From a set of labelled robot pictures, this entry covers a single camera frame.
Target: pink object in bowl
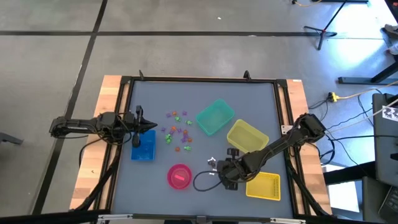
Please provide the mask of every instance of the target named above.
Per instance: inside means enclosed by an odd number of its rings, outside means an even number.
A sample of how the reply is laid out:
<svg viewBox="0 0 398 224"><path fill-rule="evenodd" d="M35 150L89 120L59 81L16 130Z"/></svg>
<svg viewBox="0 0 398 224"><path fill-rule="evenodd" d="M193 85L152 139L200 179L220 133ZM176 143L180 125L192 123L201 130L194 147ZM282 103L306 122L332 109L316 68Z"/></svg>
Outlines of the pink object in bowl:
<svg viewBox="0 0 398 224"><path fill-rule="evenodd" d="M192 180L192 173L185 164L175 164L167 173L167 181L169 185L176 189L182 190L189 186Z"/></svg>

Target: gray floor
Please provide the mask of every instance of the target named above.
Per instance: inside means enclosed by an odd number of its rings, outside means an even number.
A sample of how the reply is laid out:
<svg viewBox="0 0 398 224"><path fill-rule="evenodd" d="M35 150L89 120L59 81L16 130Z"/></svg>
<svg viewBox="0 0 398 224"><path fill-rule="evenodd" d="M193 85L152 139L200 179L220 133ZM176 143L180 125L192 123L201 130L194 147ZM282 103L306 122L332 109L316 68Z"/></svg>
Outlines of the gray floor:
<svg viewBox="0 0 398 224"><path fill-rule="evenodd" d="M0 30L92 30L100 0L7 0L0 2ZM100 30L204 30L301 32L322 28L338 3L292 6L288 0L133 0L109 1ZM252 77L302 79L309 105L329 91L340 96L370 86L339 85L340 76L371 77L393 62L380 28L395 23L383 1L348 4L331 25L339 32L315 49L309 37L98 37L83 80L74 118L90 118L103 75ZM53 139L53 118L64 113L89 37L0 36L0 131L25 142L0 145L0 216L30 211ZM382 89L398 93L398 87ZM361 97L371 107L371 93ZM315 110L322 115L325 107ZM356 98L330 104L323 121L331 126L361 112ZM369 123L334 134L373 133ZM78 172L84 139L67 140L44 212L66 211ZM372 139L344 144L356 162L374 159ZM330 149L322 139L322 152ZM335 162L353 163L340 145Z"/></svg>

